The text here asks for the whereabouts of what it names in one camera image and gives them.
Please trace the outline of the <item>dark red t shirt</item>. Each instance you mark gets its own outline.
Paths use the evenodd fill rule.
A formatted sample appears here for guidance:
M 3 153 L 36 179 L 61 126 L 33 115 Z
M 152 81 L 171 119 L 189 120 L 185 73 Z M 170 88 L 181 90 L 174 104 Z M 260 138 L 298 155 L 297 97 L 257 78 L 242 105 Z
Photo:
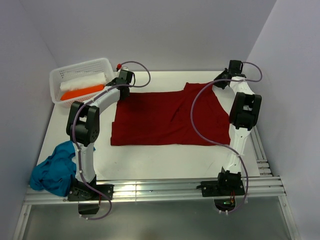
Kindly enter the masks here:
M 204 86 L 186 83 L 180 91 L 131 93 L 118 101 L 111 145 L 228 145 L 229 115 Z

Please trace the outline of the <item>white plastic basket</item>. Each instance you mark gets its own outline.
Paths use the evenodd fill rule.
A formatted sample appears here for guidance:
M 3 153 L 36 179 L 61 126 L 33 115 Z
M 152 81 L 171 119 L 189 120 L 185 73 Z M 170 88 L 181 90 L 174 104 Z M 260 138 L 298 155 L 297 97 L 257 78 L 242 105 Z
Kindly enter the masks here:
M 85 101 L 115 78 L 107 58 L 98 58 L 56 68 L 49 73 L 51 100 L 56 105 L 70 107 L 74 101 Z

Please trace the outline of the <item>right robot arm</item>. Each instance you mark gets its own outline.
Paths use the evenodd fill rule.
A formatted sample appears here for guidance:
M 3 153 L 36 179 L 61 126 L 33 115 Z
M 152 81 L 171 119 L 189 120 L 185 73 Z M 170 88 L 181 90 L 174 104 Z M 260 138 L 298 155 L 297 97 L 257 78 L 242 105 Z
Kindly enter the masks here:
M 242 183 L 244 167 L 241 157 L 251 130 L 258 122 L 262 103 L 262 96 L 251 90 L 249 80 L 242 73 L 243 66 L 244 62 L 240 60 L 230 60 L 228 68 L 215 78 L 219 82 L 214 84 L 215 87 L 221 89 L 230 87 L 234 93 L 229 113 L 231 155 L 228 163 L 218 174 L 216 183 L 216 189 L 222 195 L 229 194 L 233 189 L 244 189 Z

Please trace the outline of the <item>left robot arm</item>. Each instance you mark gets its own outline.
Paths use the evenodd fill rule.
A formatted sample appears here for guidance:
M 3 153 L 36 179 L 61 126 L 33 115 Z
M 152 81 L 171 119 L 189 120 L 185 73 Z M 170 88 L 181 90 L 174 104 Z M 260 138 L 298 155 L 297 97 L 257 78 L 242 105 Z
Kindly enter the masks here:
M 128 97 L 130 87 L 135 83 L 135 74 L 123 68 L 100 93 L 84 102 L 74 101 L 71 104 L 66 133 L 75 150 L 72 161 L 76 164 L 76 174 L 67 197 L 69 201 L 88 201 L 99 196 L 94 169 L 94 144 L 100 134 L 100 114 Z

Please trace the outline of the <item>rolled white t shirt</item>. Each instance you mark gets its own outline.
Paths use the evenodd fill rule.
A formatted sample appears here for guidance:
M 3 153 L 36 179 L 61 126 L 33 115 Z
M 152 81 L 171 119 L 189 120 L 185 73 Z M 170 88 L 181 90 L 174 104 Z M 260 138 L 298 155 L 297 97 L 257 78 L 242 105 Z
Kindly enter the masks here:
M 63 92 L 84 89 L 97 85 L 105 85 L 108 82 L 103 72 L 77 77 L 60 84 L 60 90 Z

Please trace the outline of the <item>rolled orange t shirt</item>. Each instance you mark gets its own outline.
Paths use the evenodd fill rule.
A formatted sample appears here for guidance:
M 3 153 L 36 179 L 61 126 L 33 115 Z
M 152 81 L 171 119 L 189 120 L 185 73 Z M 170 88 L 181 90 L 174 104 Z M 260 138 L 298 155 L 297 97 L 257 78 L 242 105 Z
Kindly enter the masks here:
M 73 98 L 77 98 L 77 97 L 93 94 L 93 93 L 102 91 L 104 89 L 104 87 L 105 86 L 103 84 L 99 84 L 99 85 L 95 85 L 95 86 L 91 86 L 91 87 L 86 87 L 86 88 L 83 88 L 83 89 L 67 91 L 61 96 L 60 100 L 61 101 L 66 101 L 66 100 L 69 100 L 69 99 L 73 99 Z

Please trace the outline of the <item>teal blue t shirt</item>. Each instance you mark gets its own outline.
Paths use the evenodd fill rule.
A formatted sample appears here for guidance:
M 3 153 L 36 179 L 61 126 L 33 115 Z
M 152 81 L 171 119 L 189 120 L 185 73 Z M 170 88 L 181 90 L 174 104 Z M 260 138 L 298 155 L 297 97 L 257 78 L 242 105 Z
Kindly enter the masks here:
M 35 191 L 46 190 L 51 194 L 66 197 L 76 175 L 76 164 L 72 161 L 76 151 L 72 141 L 55 147 L 45 161 L 32 170 L 29 185 Z

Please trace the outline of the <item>right side aluminium rail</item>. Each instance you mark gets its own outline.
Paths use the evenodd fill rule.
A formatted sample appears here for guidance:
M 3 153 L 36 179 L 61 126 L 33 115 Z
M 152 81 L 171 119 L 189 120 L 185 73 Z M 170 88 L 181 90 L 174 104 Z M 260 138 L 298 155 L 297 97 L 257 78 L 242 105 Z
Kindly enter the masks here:
M 229 84 L 234 100 L 229 113 L 232 155 L 226 165 L 232 174 L 247 172 L 245 163 L 247 149 L 255 153 L 257 168 L 269 167 L 256 124 L 262 104 L 262 96 L 254 93 L 246 77 L 235 76 Z

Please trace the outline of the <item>aluminium rail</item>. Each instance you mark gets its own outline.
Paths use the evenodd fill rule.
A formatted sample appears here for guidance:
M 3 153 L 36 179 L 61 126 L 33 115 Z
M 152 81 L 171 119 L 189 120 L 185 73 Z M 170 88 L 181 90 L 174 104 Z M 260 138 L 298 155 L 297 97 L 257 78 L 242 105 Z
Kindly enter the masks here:
M 197 189 L 207 178 L 158 179 L 158 180 L 115 180 L 99 181 L 99 185 L 113 185 L 113 203 L 124 202 L 158 202 L 201 200 L 202 191 Z M 248 198 L 282 197 L 285 188 L 279 176 L 250 177 L 248 181 Z M 70 204 L 66 197 L 56 196 L 45 190 L 35 191 L 27 188 L 23 205 Z
M 254 93 L 246 77 L 235 76 L 229 84 L 234 100 L 229 113 L 232 155 L 226 165 L 232 174 L 247 172 L 245 163 L 247 149 L 255 153 L 257 168 L 269 167 L 256 124 L 262 104 L 262 96 Z

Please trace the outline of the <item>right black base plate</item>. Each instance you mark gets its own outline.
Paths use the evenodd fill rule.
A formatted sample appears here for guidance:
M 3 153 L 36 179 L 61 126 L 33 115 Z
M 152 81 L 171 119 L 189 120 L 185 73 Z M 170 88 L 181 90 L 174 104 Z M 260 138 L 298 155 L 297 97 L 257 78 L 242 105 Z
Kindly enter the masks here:
M 219 183 L 218 180 L 201 181 L 196 189 L 201 190 L 203 197 L 227 197 L 227 196 L 244 196 L 245 188 L 243 182 L 236 186 L 228 183 Z

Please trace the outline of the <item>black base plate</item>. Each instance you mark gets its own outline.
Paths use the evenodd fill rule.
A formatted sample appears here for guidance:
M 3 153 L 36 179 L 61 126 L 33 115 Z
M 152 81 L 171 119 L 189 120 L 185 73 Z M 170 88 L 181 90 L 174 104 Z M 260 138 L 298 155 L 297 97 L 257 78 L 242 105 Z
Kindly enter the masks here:
M 96 191 L 88 188 L 87 186 L 72 186 L 70 192 L 67 196 L 67 200 L 69 202 L 78 202 L 78 201 L 102 201 L 102 200 L 111 200 L 113 198 L 114 193 L 114 185 L 113 184 L 98 184 L 94 186 L 94 188 L 104 194 L 97 193 Z
M 245 188 L 243 182 L 236 186 L 228 183 L 219 183 L 218 180 L 201 181 L 196 189 L 201 190 L 203 197 L 227 197 L 227 196 L 244 196 Z

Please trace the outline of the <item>front aluminium rail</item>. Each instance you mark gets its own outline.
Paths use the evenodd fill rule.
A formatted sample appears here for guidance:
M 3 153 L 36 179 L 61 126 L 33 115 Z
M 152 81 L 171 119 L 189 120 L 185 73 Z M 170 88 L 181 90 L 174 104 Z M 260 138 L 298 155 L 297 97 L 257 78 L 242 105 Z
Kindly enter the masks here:
M 158 179 L 158 180 L 115 180 L 99 181 L 99 185 L 113 185 L 113 203 L 124 202 L 158 202 L 201 200 L 202 191 L 197 189 L 207 178 Z M 279 176 L 250 177 L 248 181 L 248 198 L 282 197 L 285 188 Z M 56 196 L 45 190 L 35 191 L 27 188 L 23 205 L 70 204 L 66 197 Z

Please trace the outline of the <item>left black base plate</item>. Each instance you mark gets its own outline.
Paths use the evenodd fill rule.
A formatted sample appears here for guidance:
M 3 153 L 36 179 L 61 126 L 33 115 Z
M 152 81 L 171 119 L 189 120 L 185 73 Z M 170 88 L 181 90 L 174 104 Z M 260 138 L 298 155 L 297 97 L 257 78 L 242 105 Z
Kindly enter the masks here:
M 70 192 L 67 196 L 67 200 L 69 202 L 78 202 L 78 201 L 102 201 L 102 200 L 111 200 L 113 198 L 114 193 L 114 185 L 113 184 L 98 184 L 94 186 L 94 188 L 104 194 L 97 193 L 96 191 L 88 188 L 87 186 L 72 186 Z

